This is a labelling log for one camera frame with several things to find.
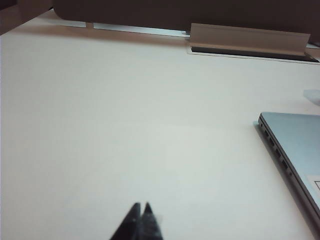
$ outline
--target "silver laptop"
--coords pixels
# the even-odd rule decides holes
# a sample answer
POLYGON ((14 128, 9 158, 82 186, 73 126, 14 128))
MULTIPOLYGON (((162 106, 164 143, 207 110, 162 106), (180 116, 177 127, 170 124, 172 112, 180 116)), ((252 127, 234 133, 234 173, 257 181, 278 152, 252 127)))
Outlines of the silver laptop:
POLYGON ((320 116, 262 112, 258 122, 320 229, 320 116))

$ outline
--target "desk surface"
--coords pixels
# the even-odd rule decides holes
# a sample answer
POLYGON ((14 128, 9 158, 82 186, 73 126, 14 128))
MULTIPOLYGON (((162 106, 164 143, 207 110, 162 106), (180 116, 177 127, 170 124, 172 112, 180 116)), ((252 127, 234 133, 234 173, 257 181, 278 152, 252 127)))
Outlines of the desk surface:
POLYGON ((254 121, 320 114, 320 66, 46 14, 1 37, 2 239, 105 240, 146 201, 166 240, 314 239, 254 121))

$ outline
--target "dark wall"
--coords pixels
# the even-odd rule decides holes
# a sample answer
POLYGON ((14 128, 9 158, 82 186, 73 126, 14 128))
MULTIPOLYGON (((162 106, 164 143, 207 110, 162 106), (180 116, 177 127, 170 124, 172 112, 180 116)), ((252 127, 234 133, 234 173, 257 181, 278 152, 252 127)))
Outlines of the dark wall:
POLYGON ((0 1, 0 10, 6 9, 13 5, 17 4, 17 0, 1 0, 0 1))
MULTIPOLYGON (((0 0, 0 6, 12 0, 0 0)), ((7 5, 0 10, 0 35, 18 27, 52 7, 52 0, 15 0, 16 4, 7 5)))
POLYGON ((174 30, 191 23, 309 33, 320 41, 320 0, 53 0, 63 19, 174 30))

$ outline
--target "black object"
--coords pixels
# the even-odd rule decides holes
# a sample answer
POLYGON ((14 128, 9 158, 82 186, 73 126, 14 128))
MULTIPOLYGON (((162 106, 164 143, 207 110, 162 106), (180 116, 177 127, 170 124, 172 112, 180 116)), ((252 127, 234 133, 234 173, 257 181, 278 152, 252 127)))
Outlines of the black object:
POLYGON ((17 4, 17 0, 1 0, 0 1, 0 10, 9 8, 17 4))
POLYGON ((163 240, 149 203, 140 216, 140 203, 135 203, 110 240, 163 240))
POLYGON ((270 58, 270 59, 285 59, 285 60, 305 61, 305 62, 313 62, 313 63, 319 62, 317 59, 313 58, 306 52, 304 53, 305 56, 298 56, 298 55, 288 55, 288 54, 280 54, 280 53, 242 51, 242 50, 209 48, 209 47, 198 47, 198 46, 193 46, 191 50, 192 52, 196 52, 196 53, 226 54, 226 55, 249 56, 249 57, 260 57, 260 58, 270 58))
POLYGON ((53 0, 62 19, 188 31, 191 23, 311 34, 320 41, 320 0, 53 0))

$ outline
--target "laptop port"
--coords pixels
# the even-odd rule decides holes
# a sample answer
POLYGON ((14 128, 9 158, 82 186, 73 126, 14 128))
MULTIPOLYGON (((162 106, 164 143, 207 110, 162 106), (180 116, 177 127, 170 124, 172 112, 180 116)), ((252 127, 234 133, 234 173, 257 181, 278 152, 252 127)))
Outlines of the laptop port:
POLYGON ((279 152, 278 148, 275 150, 275 153, 279 158, 281 157, 281 153, 279 152))
POLYGON ((285 168, 285 169, 287 169, 287 168, 288 168, 288 165, 287 165, 287 163, 286 163, 286 161, 285 161, 285 160, 283 160, 283 161, 282 161, 282 164, 283 164, 283 166, 284 166, 284 168, 285 168))
POLYGON ((275 145, 274 141, 272 141, 272 139, 269 139, 269 142, 271 143, 272 147, 275 145))

